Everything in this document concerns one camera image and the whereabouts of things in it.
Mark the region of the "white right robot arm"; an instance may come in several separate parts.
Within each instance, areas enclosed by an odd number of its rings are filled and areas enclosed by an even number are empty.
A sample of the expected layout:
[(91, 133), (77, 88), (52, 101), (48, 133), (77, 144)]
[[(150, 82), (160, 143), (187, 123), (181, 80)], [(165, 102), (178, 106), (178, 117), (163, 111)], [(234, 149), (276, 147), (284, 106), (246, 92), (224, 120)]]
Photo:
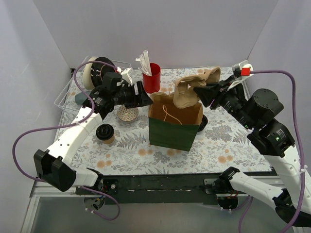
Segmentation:
[(247, 136), (251, 144), (270, 163), (284, 184), (284, 188), (261, 182), (234, 167), (227, 168), (219, 178), (206, 188), (217, 193), (231, 193), (234, 190), (253, 196), (274, 209), (277, 215), (289, 223), (297, 207), (300, 212), (294, 221), (295, 227), (311, 225), (311, 178), (302, 172), (294, 138), (286, 126), (275, 119), (284, 106), (277, 95), (262, 88), (246, 100), (241, 85), (229, 89), (228, 81), (214, 86), (195, 87), (205, 107), (223, 107), (242, 126), (251, 130)]

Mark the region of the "brown paper coffee cup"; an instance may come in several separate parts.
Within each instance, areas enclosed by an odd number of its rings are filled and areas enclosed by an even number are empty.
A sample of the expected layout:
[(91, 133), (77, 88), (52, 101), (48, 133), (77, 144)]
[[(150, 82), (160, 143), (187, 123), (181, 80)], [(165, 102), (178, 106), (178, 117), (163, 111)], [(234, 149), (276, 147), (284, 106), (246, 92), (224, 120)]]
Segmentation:
[(100, 136), (99, 139), (104, 143), (104, 144), (111, 144), (115, 140), (114, 135), (109, 135), (109, 136)]

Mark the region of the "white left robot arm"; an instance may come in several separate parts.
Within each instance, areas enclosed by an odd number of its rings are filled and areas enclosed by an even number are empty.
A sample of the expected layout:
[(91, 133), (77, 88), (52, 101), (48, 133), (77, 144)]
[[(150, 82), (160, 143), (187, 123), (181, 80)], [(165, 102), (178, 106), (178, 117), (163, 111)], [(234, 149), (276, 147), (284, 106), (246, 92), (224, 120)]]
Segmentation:
[(106, 73), (102, 84), (95, 87), (83, 102), (73, 126), (45, 151), (38, 150), (34, 154), (38, 178), (62, 192), (72, 186), (86, 186), (92, 194), (99, 194), (104, 187), (101, 173), (90, 168), (70, 168), (76, 151), (115, 106), (131, 109), (151, 104), (153, 101), (144, 90), (142, 81), (129, 84), (118, 73)]

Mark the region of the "black plastic cup lid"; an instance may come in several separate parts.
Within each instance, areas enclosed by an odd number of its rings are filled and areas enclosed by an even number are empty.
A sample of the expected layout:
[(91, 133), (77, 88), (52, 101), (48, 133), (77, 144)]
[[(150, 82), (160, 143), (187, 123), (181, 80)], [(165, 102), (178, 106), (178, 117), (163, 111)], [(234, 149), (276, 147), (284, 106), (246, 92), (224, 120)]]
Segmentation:
[(114, 128), (110, 124), (102, 124), (96, 129), (96, 136), (99, 139), (100, 136), (114, 135)]

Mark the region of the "green paper bag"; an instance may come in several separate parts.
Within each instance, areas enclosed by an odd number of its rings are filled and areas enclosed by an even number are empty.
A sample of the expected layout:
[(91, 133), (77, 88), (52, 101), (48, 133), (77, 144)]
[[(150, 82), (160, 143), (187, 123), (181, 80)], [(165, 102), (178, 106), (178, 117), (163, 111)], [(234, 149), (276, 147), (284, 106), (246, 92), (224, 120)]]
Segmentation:
[(155, 92), (148, 110), (149, 142), (151, 145), (190, 151), (203, 119), (201, 103), (179, 109), (173, 94)]

